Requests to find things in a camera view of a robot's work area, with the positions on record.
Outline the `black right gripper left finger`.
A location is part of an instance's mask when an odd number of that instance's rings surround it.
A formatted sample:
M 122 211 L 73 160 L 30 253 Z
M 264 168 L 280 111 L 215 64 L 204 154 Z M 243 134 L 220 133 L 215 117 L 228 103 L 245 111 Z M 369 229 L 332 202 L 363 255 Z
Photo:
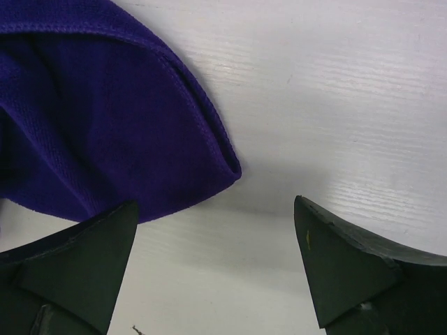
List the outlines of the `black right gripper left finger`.
M 125 202 L 1 253 L 2 334 L 107 334 L 138 225 Z

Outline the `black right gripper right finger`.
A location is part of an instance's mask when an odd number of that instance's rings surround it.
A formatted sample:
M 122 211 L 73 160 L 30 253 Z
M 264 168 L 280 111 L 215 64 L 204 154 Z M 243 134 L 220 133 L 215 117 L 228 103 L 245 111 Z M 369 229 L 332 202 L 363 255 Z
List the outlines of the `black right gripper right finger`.
M 326 334 L 446 333 L 446 257 L 386 239 L 302 196 L 294 222 Z

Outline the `purple towel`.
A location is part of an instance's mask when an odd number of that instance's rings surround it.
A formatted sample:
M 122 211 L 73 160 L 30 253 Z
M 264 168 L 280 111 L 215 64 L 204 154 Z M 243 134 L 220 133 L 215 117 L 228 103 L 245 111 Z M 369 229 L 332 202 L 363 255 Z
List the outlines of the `purple towel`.
M 1 2 L 1 196 L 83 221 L 135 200 L 147 222 L 242 174 L 179 57 L 112 1 Z

